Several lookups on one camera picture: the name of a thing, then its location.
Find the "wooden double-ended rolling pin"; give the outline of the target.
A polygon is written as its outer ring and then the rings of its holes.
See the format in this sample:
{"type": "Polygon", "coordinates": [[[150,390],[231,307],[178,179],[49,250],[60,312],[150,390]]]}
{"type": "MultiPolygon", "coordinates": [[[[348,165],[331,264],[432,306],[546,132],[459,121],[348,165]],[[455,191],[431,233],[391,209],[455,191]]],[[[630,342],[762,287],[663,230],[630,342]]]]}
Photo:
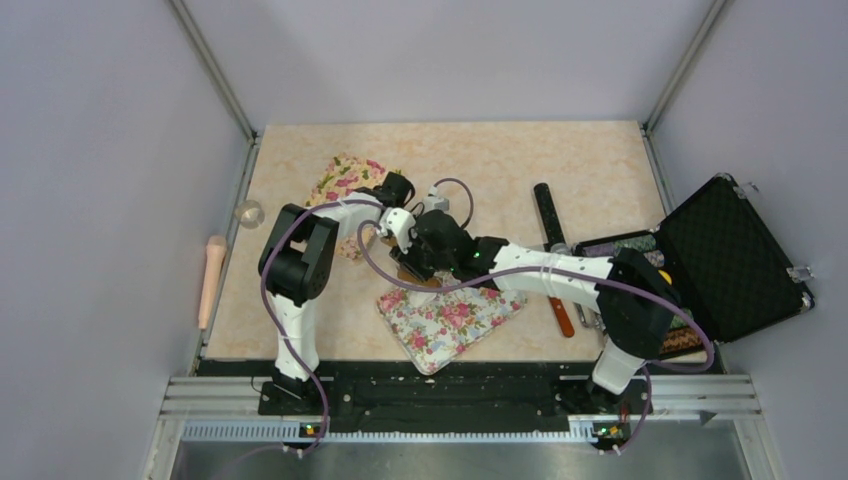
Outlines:
{"type": "Polygon", "coordinates": [[[438,270],[433,267],[398,262],[396,277],[401,282],[424,288],[440,288],[442,286],[438,270]]]}

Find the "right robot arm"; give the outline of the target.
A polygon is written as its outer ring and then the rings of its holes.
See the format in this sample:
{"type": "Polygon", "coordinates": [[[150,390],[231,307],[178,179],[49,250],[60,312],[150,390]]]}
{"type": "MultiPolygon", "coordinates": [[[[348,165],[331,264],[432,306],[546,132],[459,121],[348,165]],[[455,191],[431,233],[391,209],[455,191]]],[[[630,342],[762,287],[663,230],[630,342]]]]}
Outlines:
{"type": "Polygon", "coordinates": [[[391,208],[377,230],[394,240],[390,256],[411,275],[414,290],[426,292],[426,281],[446,274],[454,281],[450,290],[537,293],[599,313],[606,340],[586,397],[600,412],[626,400],[631,378],[658,358],[672,320],[683,313],[672,285],[633,249],[595,258],[532,250],[505,238],[473,237],[438,210],[414,216],[391,208]]]}

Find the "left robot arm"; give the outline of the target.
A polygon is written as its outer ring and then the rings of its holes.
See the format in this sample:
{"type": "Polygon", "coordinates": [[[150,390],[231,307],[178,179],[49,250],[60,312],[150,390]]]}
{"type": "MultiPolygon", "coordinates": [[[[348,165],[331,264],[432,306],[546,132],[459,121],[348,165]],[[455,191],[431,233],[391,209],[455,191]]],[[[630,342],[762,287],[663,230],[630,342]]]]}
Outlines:
{"type": "Polygon", "coordinates": [[[337,243],[365,221],[379,221],[386,210],[403,208],[415,187],[390,172],[375,187],[312,207],[286,204],[280,210],[261,254],[261,299],[278,334],[272,381],[283,401],[297,413],[319,404],[315,370],[316,299],[330,279],[337,243]]]}

